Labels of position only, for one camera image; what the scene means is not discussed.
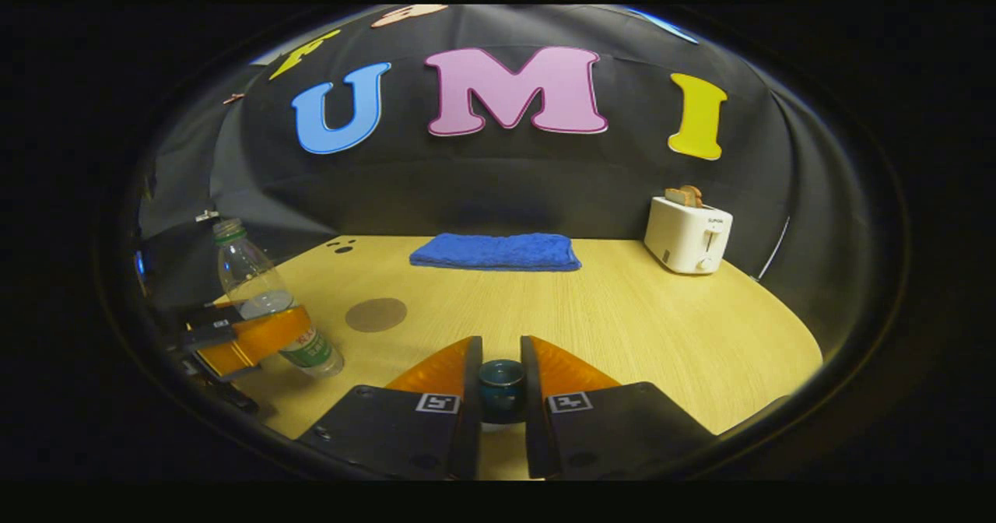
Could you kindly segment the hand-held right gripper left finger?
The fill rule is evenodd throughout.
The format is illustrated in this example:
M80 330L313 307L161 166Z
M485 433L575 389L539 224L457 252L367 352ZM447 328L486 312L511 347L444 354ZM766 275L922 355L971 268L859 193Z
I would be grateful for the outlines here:
M469 336L388 386L353 386L296 442L370 479L474 480L481 366L482 339Z

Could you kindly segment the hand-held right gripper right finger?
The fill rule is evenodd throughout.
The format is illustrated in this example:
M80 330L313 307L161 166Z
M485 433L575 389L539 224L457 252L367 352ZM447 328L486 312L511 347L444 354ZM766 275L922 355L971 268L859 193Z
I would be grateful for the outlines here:
M673 479L717 444L658 386L620 384L538 336L521 338L525 446L530 477Z

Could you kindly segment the teal teacup lid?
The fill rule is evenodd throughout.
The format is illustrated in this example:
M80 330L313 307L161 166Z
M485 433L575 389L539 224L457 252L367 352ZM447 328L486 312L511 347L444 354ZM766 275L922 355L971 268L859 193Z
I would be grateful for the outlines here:
M492 425L522 423L525 416L525 367L516 360L489 360L478 370L482 421Z

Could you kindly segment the clear plastic water bottle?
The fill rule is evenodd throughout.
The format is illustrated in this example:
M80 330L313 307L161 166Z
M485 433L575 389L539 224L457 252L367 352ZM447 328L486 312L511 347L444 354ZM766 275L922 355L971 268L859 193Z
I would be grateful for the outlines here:
M278 313L290 307L303 307L273 261L249 240L241 220L218 222L212 232L218 249L218 279L222 290L228 302L244 300L239 311L245 320ZM312 318L310 320L312 328L277 354L310 377L334 377L341 373L344 357L330 339L321 334Z

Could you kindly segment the round brown coaster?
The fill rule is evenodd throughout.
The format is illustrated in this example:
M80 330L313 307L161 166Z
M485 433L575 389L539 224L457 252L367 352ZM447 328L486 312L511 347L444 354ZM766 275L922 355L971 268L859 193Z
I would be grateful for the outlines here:
M408 317L408 307L395 297L377 297L352 306L345 323L353 331L376 334L400 325Z

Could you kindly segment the blue folded towel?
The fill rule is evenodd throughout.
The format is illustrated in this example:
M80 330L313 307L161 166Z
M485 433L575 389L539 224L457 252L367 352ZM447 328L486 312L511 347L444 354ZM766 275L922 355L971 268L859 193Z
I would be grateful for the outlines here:
M441 233L409 256L410 265L494 272L575 272L582 263L559 233L498 237Z

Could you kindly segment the black backdrop cloth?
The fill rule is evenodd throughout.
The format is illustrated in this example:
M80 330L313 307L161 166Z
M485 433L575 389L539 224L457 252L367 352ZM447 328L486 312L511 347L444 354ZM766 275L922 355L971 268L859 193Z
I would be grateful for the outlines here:
M374 9L171 118L138 239L169 307L219 292L204 210L283 262L345 233L636 240L652 197L693 184L733 215L725 259L833 346L875 299L865 148L771 63L636 10Z

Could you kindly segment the white toaster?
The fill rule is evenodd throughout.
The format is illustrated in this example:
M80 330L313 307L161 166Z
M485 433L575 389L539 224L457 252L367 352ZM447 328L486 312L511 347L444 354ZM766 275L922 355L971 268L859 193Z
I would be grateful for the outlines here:
M655 197L643 243L670 272L704 276L717 272L731 236L733 215L711 206L693 208Z

